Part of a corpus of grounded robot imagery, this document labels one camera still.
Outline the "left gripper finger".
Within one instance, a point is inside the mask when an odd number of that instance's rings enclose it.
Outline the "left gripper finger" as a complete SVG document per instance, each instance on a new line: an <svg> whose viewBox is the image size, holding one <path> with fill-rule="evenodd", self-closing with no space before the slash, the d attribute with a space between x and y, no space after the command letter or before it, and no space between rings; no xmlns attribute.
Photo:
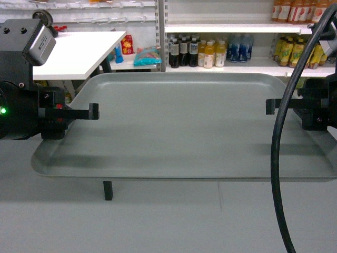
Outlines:
<svg viewBox="0 0 337 253"><path fill-rule="evenodd" d="M63 117L74 120L98 120L100 118L99 104L90 103L88 110L75 110L67 108L63 111Z"/></svg>

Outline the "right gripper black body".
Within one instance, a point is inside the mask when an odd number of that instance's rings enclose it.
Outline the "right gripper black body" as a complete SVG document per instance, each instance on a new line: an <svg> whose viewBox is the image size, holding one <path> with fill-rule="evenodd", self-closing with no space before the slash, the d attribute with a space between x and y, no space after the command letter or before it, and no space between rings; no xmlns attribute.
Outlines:
<svg viewBox="0 0 337 253"><path fill-rule="evenodd" d="M311 78L298 89L302 98L294 112L301 118L301 127L306 131L326 131L336 128L336 75Z"/></svg>

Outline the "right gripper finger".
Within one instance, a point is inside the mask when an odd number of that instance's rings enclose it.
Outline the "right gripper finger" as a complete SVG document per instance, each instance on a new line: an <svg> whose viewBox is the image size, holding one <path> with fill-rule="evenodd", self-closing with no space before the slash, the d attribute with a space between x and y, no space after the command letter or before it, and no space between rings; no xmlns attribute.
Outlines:
<svg viewBox="0 0 337 253"><path fill-rule="evenodd" d="M279 109L281 106L282 99L267 99L265 101L265 113L266 115L274 115L275 110ZM290 109L300 109L303 107L303 102L300 99L291 99L288 108Z"/></svg>

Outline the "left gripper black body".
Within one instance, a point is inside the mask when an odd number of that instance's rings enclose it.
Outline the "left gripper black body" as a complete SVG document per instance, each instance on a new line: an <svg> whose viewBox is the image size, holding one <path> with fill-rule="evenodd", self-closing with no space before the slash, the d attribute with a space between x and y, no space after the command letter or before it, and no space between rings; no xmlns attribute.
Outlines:
<svg viewBox="0 0 337 253"><path fill-rule="evenodd" d="M72 122L60 117L57 110L70 109L65 104L65 91L60 87L42 87L38 97L38 131L43 140L60 140Z"/></svg>

